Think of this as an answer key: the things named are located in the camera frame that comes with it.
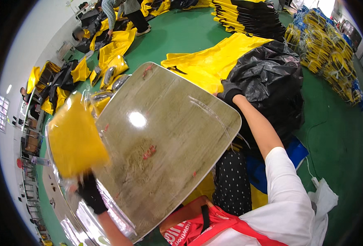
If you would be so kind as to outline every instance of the black strap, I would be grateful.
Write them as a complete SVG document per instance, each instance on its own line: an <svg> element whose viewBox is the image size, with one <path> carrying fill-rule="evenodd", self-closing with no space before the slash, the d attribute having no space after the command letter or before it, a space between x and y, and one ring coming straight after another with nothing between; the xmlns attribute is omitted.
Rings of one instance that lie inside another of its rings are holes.
<svg viewBox="0 0 363 246"><path fill-rule="evenodd" d="M168 69L168 70L174 69L175 71L177 71L177 72L179 72L179 73L181 73L181 74L187 74L187 73L185 73L185 72L183 72L183 71L179 70L176 66L170 66L170 67L168 67L167 69Z"/></svg>
<svg viewBox="0 0 363 246"><path fill-rule="evenodd" d="M210 219L209 219L209 206L207 204L201 206L202 216L204 217L204 227L202 228L201 234L209 228Z"/></svg>

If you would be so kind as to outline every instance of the window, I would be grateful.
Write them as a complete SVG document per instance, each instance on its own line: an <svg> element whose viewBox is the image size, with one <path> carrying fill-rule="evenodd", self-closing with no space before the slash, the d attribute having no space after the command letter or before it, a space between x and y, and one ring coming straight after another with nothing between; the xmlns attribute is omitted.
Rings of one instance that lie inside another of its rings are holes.
<svg viewBox="0 0 363 246"><path fill-rule="evenodd" d="M7 111L9 108L9 100L0 96L0 131L6 132Z"/></svg>

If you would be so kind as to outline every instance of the white shirt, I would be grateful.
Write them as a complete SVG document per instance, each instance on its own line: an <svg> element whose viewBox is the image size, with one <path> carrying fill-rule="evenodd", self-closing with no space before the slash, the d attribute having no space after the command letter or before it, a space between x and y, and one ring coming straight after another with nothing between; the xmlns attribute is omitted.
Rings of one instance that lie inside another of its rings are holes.
<svg viewBox="0 0 363 246"><path fill-rule="evenodd" d="M265 159L268 204L239 216L256 232L288 246L309 245L314 211L287 152L273 148ZM218 233L205 245L260 246L257 239L234 229Z"/></svg>

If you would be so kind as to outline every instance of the green floor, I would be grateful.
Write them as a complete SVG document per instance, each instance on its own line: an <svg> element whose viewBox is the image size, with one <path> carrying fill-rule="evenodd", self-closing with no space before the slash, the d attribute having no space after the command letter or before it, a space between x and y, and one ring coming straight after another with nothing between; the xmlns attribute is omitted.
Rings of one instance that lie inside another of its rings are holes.
<svg viewBox="0 0 363 246"><path fill-rule="evenodd" d="M166 59L167 53L192 53L214 46L231 34L224 31L210 15L211 8L175 10L150 21L152 31L137 37L125 54L132 73L144 62L157 64ZM280 14L280 20L287 25L292 17ZM90 70L98 63L95 55L88 60ZM359 62L355 69L363 90L363 70ZM338 205L329 213L329 228L324 245L334 245L351 226L361 204L363 190L363 112L358 107L347 106L332 91L327 82L303 68L303 96L305 99L305 123L295 135L309 150L309 166L318 179L325 178L332 190L339 196ZM83 91L88 83L77 88ZM42 144L43 157L46 144ZM42 170L38 169L39 195L42 215L53 242L67 239L49 204L42 184ZM307 191L315 191L311 176L304 162L298 170ZM140 245L168 245L158 230L145 237Z"/></svg>

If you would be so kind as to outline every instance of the gloved hand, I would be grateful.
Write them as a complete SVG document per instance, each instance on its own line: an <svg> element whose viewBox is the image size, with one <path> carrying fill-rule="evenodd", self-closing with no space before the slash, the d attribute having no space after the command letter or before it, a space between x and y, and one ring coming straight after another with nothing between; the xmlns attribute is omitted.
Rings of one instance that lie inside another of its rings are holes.
<svg viewBox="0 0 363 246"><path fill-rule="evenodd" d="M224 102L228 103L229 105L233 105L233 97L236 95L243 95L242 89L237 85L227 81L222 80L221 83L223 84L224 91L217 94L218 98L221 98Z"/></svg>
<svg viewBox="0 0 363 246"><path fill-rule="evenodd" d="M102 214L108 210L97 189L96 179L92 172L84 175L83 184L78 180L78 186L76 192L83 198L88 206L94 209L95 214Z"/></svg>

